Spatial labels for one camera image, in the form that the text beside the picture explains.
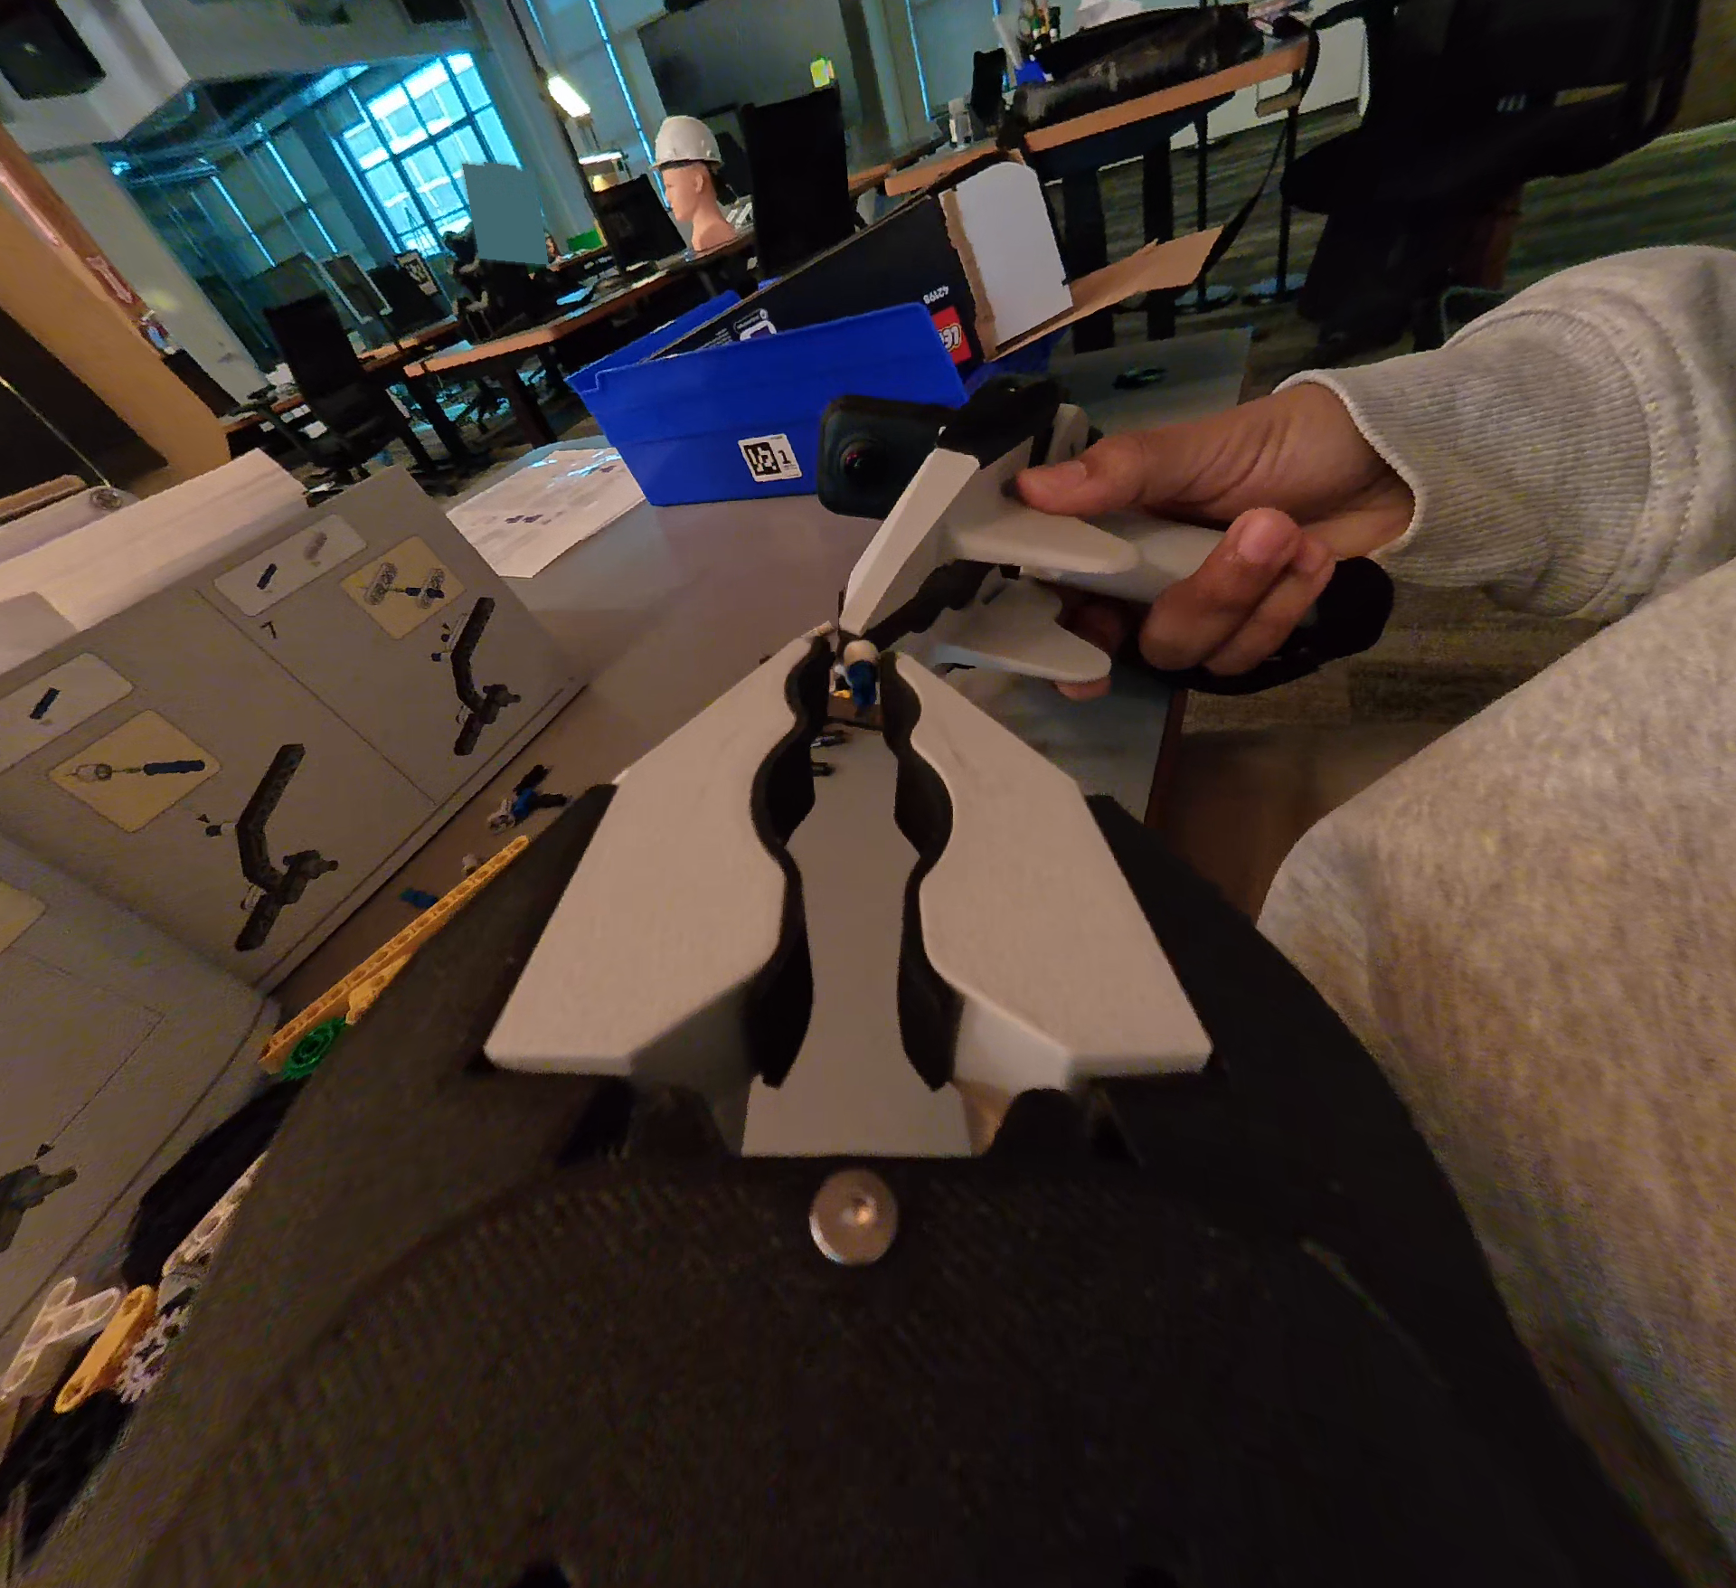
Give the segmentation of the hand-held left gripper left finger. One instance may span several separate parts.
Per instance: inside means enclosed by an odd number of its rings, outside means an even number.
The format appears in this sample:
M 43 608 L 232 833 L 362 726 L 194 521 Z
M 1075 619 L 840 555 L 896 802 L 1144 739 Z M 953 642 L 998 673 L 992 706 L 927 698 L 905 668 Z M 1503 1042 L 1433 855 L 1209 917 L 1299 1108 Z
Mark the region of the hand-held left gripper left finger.
M 828 628 L 798 635 L 617 773 L 484 1043 L 493 1067 L 695 1094 L 791 1074 L 813 1012 L 791 838 L 831 666 Z

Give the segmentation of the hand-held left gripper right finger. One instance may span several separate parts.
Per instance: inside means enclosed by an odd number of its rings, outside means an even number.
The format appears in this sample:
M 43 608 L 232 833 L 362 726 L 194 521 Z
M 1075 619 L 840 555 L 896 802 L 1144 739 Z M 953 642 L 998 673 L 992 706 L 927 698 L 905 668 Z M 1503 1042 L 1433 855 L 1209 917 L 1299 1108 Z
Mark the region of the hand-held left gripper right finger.
M 1069 773 L 908 654 L 880 660 L 900 894 L 899 1029 L 932 1091 L 1195 1074 L 1209 1039 Z

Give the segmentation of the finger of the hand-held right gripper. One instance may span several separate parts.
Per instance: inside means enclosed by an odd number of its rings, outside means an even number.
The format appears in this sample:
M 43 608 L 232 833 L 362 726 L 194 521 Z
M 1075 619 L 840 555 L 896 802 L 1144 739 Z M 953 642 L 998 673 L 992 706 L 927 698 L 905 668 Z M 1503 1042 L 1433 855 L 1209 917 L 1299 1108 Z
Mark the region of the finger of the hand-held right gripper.
M 1099 684 L 1110 654 L 1057 621 L 1061 595 L 1010 581 L 932 624 L 932 666 L 962 666 L 1042 684 Z
M 1034 575 L 1131 575 L 1138 552 L 1119 535 L 1070 516 L 1037 514 L 1014 492 L 1030 448 L 1014 445 L 988 463 L 938 448 L 867 542 L 844 584 L 837 624 L 853 640 L 882 642 L 913 631 L 889 628 L 921 584 L 953 564 Z

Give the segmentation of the person's right forearm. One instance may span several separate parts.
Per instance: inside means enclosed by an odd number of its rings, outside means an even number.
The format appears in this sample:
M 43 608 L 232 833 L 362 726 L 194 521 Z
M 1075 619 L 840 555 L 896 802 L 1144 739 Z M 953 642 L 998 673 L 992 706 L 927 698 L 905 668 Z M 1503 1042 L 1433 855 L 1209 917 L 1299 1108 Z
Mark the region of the person's right forearm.
M 1615 621 L 1733 563 L 1733 253 L 1561 271 L 1436 351 L 1303 370 L 1413 497 L 1396 578 Z

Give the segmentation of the black lego set box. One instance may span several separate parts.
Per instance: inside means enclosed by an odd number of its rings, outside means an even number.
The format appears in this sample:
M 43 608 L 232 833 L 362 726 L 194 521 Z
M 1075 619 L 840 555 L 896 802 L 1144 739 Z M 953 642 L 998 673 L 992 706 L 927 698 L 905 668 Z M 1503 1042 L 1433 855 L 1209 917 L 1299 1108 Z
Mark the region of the black lego set box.
M 1225 227 L 1155 239 L 1065 279 L 1037 173 L 1010 154 L 905 198 L 874 225 L 764 283 L 729 309 L 654 345 L 686 356 L 726 340 L 784 336 L 841 316 L 913 305 L 959 374 L 1010 358 L 1131 297 L 1187 289 L 1235 239 Z

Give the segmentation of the pile of lego pieces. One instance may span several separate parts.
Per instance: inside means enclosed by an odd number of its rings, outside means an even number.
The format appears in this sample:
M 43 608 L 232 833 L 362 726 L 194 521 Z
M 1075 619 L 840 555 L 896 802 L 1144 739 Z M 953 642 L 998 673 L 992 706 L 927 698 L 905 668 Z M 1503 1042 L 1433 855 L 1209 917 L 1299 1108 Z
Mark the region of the pile of lego pieces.
M 407 1586 L 531 1458 L 549 1253 L 509 1226 L 594 1082 L 480 1047 L 594 827 L 585 796 L 411 941 L 263 1144 L 138 1403 L 37 1427 L 1 1469 L 22 1586 Z

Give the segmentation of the grey lego instruction booklet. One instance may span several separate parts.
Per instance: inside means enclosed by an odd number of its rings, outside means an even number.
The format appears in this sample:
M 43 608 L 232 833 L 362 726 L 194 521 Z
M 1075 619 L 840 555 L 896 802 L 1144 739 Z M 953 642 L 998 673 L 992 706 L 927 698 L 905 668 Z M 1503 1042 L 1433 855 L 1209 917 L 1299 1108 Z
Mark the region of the grey lego instruction booklet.
M 272 988 L 573 689 L 402 472 L 84 628 L 1 600 L 1 1353 L 251 1094 Z

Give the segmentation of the person's right hand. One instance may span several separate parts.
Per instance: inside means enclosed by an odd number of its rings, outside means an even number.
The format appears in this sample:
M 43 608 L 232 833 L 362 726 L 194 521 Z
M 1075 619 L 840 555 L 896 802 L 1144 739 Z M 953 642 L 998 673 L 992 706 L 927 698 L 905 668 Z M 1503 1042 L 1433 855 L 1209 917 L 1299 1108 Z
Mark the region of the person's right hand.
M 1061 624 L 1155 671 L 1240 676 L 1303 624 L 1334 564 L 1372 557 L 1413 524 L 1413 492 L 1323 383 L 1285 387 L 1202 421 L 1108 435 L 1016 476 L 1021 499 L 1093 521 L 1149 514 L 1220 528 L 1220 543 L 1145 610 L 1061 592 Z

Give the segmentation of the wooden standing desk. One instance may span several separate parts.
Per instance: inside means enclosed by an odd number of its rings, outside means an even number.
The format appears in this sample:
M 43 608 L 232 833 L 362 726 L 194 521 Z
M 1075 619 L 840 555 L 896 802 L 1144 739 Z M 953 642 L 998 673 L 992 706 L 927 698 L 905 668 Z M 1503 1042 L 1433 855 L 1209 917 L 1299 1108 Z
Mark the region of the wooden standing desk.
M 1311 78 L 1314 35 L 1299 33 L 1266 43 L 1262 57 L 1209 74 L 1117 101 L 1075 118 L 1030 128 L 1016 145 L 984 138 L 940 150 L 923 160 L 882 173 L 885 195 L 934 191 L 965 167 L 993 154 L 1021 154 L 1046 184 L 1061 184 L 1061 254 L 1073 274 L 1093 274 L 1108 263 L 1099 171 L 1140 163 L 1144 231 L 1167 242 L 1175 234 L 1169 145 L 1180 128 L 1202 124 L 1225 97 L 1243 87 L 1290 74 L 1285 101 L 1298 102 Z

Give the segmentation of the mannequin head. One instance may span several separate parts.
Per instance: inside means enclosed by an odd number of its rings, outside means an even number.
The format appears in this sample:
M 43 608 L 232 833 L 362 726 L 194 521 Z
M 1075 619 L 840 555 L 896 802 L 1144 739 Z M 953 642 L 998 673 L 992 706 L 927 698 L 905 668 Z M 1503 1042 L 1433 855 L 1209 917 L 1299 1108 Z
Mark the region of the mannequin head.
M 686 231 L 692 254 L 719 253 L 735 242 L 739 230 L 729 220 L 710 163 L 674 163 L 661 167 L 667 207 Z

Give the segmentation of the black bag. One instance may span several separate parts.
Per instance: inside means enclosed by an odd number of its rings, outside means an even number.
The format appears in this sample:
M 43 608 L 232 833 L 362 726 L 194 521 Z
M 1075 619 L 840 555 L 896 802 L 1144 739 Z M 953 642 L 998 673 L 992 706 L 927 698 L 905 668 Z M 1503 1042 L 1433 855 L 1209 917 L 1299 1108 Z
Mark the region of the black bag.
M 1011 92 L 1010 120 L 1019 128 L 1070 120 L 1240 64 L 1265 41 L 1243 3 L 1104 21 L 1034 52 L 1042 80 Z

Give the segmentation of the printed paper sheet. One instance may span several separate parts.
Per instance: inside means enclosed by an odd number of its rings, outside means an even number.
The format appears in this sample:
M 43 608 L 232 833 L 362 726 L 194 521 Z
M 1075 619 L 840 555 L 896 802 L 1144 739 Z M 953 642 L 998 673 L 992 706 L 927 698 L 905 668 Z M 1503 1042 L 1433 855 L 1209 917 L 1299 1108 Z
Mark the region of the printed paper sheet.
M 447 507 L 468 546 L 506 581 L 531 581 L 643 505 L 617 448 L 553 445 Z

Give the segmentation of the row of wooden desks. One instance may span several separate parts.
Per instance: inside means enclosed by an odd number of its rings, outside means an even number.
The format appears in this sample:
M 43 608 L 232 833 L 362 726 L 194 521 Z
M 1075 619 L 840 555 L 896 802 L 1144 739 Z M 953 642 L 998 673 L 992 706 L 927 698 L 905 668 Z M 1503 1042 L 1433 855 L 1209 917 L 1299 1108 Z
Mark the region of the row of wooden desks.
M 729 245 L 719 245 L 712 253 L 670 260 L 634 279 L 614 276 L 600 280 L 576 306 L 564 309 L 543 325 L 462 342 L 458 340 L 458 319 L 447 316 L 404 340 L 359 351 L 355 358 L 367 376 L 404 383 L 451 456 L 460 456 L 462 448 L 458 448 L 460 438 L 451 422 L 438 412 L 439 401 L 433 387 L 439 381 L 487 380 L 509 399 L 522 435 L 533 444 L 549 444 L 551 428 L 540 401 L 524 387 L 524 370 L 572 356 L 585 342 L 596 345 L 603 337 L 592 336 L 592 329 L 622 329 L 622 340 L 631 340 L 631 328 L 665 301 L 681 297 L 686 283 L 703 297 L 721 291 L 739 274 L 739 260 L 751 265 L 751 242 L 753 234 L 748 230 L 735 231 Z

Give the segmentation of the black mesh office chair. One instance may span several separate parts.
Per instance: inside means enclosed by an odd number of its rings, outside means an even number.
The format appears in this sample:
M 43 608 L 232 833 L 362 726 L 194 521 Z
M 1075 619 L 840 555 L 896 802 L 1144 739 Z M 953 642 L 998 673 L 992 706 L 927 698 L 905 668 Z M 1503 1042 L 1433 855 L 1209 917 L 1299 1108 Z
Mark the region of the black mesh office chair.
M 1315 363 L 1413 329 L 1538 177 L 1578 176 L 1678 114 L 1703 0 L 1361 0 L 1369 97 L 1285 173 L 1323 220 L 1298 311 Z

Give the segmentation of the wooden pillar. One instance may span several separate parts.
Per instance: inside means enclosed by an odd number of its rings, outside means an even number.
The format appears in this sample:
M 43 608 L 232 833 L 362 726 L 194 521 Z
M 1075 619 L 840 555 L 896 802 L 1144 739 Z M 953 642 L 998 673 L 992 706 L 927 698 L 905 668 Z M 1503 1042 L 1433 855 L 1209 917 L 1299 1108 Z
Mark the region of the wooden pillar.
M 223 425 L 148 340 L 144 300 L 9 135 L 1 311 L 161 458 L 169 483 L 229 463 Z

